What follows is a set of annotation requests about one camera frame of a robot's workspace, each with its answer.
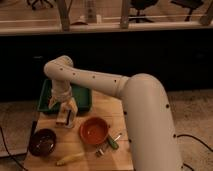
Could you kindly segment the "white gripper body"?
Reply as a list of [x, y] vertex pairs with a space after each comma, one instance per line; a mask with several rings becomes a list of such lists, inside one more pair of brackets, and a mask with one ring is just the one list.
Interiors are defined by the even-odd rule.
[[[58, 100], [55, 97], [51, 97], [49, 99], [48, 108], [51, 109], [56, 103], [58, 103]], [[69, 100], [64, 102], [60, 102], [59, 112], [65, 113], [69, 111], [74, 114], [78, 112], [78, 107], [74, 97], [71, 97]]]

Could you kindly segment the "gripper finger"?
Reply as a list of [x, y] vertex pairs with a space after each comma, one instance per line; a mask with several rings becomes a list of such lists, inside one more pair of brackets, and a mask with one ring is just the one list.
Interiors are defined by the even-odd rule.
[[59, 112], [56, 118], [56, 123], [58, 125], [65, 125], [67, 123], [67, 117], [65, 113]]
[[73, 118], [73, 114], [70, 113], [69, 114], [69, 118], [68, 118], [68, 128], [73, 128], [74, 127], [74, 118]]

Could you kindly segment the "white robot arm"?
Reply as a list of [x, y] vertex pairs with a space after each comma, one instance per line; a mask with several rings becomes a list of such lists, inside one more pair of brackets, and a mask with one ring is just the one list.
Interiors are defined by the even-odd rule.
[[72, 83], [121, 101], [134, 171], [182, 171], [174, 121], [166, 91], [149, 74], [131, 77], [77, 69], [68, 56], [44, 65], [52, 81], [52, 95], [64, 101]]

